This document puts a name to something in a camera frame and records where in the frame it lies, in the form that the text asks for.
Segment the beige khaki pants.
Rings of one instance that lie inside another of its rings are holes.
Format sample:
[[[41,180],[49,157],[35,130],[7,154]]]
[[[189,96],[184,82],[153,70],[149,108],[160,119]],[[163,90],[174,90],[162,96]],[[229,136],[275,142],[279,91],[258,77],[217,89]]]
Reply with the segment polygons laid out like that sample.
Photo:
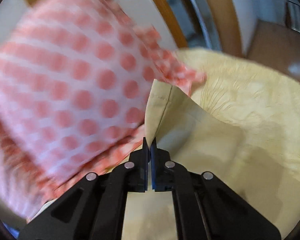
[[[179,88],[154,81],[145,137],[189,171],[212,172],[272,222],[282,237],[300,223],[300,181],[283,165],[286,139],[275,122],[222,122]]]

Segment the pink polka dot pillow front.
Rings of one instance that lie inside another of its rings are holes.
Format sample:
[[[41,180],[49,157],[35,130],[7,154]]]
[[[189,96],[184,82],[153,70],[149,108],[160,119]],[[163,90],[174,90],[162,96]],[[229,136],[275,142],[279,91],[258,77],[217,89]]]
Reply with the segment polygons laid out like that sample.
[[[0,199],[31,219],[142,144],[154,80],[206,79],[114,0],[38,0],[0,47]]]

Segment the cream patterned bedspread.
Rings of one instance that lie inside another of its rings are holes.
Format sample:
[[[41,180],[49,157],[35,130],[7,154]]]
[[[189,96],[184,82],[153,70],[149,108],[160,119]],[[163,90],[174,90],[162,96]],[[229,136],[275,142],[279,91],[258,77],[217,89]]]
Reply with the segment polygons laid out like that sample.
[[[207,80],[192,99],[213,117],[242,128],[247,142],[264,148],[300,181],[300,83],[266,66],[215,51],[177,51]]]

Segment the wooden headboard frame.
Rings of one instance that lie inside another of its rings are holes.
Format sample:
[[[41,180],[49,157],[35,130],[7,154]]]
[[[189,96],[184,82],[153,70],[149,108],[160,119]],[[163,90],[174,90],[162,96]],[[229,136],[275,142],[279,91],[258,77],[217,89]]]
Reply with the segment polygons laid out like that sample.
[[[243,57],[232,0],[153,0],[178,48],[203,47]]]

